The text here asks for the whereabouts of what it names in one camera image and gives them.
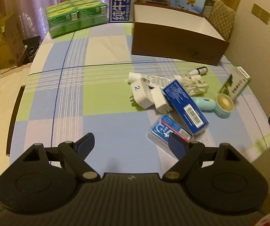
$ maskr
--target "toothpaste box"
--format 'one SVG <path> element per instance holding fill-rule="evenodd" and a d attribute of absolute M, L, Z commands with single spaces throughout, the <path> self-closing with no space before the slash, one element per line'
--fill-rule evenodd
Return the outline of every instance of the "toothpaste box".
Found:
<path fill-rule="evenodd" d="M 208 120 L 202 111 L 177 80 L 164 88 L 163 93 L 175 107 L 193 135 L 201 133 L 208 126 Z"/>
<path fill-rule="evenodd" d="M 242 67 L 233 67 L 227 81 L 224 83 L 219 93 L 226 94 L 234 101 L 250 81 L 250 76 Z"/>
<path fill-rule="evenodd" d="M 131 0 L 110 0 L 110 23 L 132 22 Z"/>
<path fill-rule="evenodd" d="M 170 6 L 181 8 L 194 13 L 204 15 L 209 19 L 212 12 L 213 0 L 170 0 Z"/>
<path fill-rule="evenodd" d="M 164 149 L 169 155 L 174 158 L 178 158 L 178 153 L 174 154 L 169 147 L 169 135 L 171 133 L 176 134 L 179 138 L 185 142 L 189 142 L 193 135 L 184 130 L 178 123 L 173 121 L 167 115 L 162 116 L 152 127 L 148 133 L 148 138 L 157 144 L 160 148 Z"/>

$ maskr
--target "blue medicine box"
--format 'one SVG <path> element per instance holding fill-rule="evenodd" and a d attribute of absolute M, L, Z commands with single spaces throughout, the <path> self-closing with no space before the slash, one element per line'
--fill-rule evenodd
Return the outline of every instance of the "blue medicine box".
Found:
<path fill-rule="evenodd" d="M 177 80 L 164 88 L 163 92 L 193 135 L 207 127 L 208 120 Z"/>
<path fill-rule="evenodd" d="M 110 0 L 110 23 L 131 22 L 131 0 Z"/>

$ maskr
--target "cardboard box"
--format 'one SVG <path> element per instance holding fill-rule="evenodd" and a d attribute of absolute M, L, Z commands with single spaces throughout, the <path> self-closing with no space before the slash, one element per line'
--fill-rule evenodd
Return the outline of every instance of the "cardboard box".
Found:
<path fill-rule="evenodd" d="M 250 76 L 240 66 L 233 67 L 219 93 L 226 94 L 234 101 L 251 81 Z"/>
<path fill-rule="evenodd" d="M 170 0 L 170 6 L 185 9 L 194 13 L 204 15 L 209 19 L 213 5 L 213 0 Z"/>
<path fill-rule="evenodd" d="M 202 15 L 135 3 L 132 54 L 217 65 L 229 42 Z"/>
<path fill-rule="evenodd" d="M 110 23 L 133 21 L 132 0 L 110 0 Z"/>
<path fill-rule="evenodd" d="M 46 8 L 50 36 L 107 23 L 107 4 L 98 0 L 71 0 Z"/>
<path fill-rule="evenodd" d="M 208 120 L 202 111 L 177 80 L 164 88 L 163 93 L 193 135 L 201 133 L 208 126 Z"/>
<path fill-rule="evenodd" d="M 16 65 L 24 52 L 14 14 L 0 19 L 0 69 Z"/>

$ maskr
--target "green medicine box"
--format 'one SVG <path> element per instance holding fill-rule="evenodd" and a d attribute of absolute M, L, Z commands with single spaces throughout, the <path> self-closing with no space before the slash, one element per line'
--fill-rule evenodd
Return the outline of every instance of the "green medicine box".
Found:
<path fill-rule="evenodd" d="M 51 38 L 107 23 L 107 4 L 99 0 L 70 0 L 46 8 Z"/>
<path fill-rule="evenodd" d="M 232 101 L 235 101 L 250 81 L 250 76 L 242 67 L 233 67 L 219 93 L 226 94 Z"/>

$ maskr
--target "cartoon bird drawing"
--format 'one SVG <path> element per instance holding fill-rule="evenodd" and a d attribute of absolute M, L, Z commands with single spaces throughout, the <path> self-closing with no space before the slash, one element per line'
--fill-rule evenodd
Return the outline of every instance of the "cartoon bird drawing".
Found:
<path fill-rule="evenodd" d="M 187 0 L 187 4 L 190 4 L 190 5 L 195 5 L 196 3 L 196 0 Z"/>

